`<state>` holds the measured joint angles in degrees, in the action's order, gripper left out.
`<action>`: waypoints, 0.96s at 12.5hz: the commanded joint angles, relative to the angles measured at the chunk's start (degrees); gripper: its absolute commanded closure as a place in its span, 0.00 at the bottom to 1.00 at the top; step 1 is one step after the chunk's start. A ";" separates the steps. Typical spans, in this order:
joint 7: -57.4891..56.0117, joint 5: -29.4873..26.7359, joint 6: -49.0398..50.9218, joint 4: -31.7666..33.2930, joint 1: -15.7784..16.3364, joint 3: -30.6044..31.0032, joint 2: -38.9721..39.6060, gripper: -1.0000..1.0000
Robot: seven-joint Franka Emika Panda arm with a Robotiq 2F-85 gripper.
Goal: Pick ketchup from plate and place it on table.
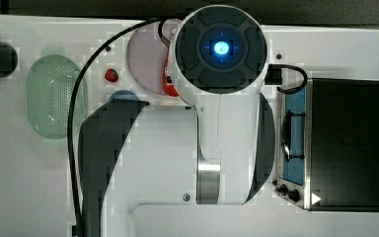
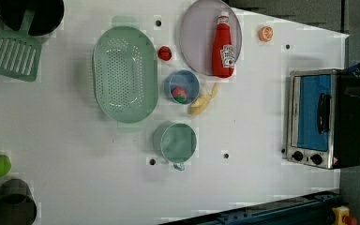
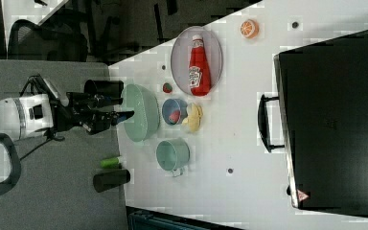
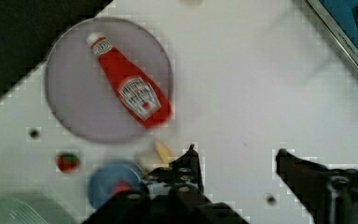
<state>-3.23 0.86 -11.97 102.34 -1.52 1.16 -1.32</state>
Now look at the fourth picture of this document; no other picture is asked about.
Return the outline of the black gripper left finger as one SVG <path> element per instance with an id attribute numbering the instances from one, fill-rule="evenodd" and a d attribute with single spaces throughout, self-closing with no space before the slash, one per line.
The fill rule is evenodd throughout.
<path id="1" fill-rule="evenodd" d="M 83 224 L 248 224 L 226 203 L 204 195 L 198 152 L 143 175 L 143 189 L 113 195 Z"/>

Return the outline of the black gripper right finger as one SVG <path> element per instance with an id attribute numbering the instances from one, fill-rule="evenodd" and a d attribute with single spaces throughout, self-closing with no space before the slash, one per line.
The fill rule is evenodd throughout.
<path id="1" fill-rule="evenodd" d="M 329 169 L 281 148 L 276 174 L 312 216 L 314 224 L 358 224 L 358 170 Z"/>

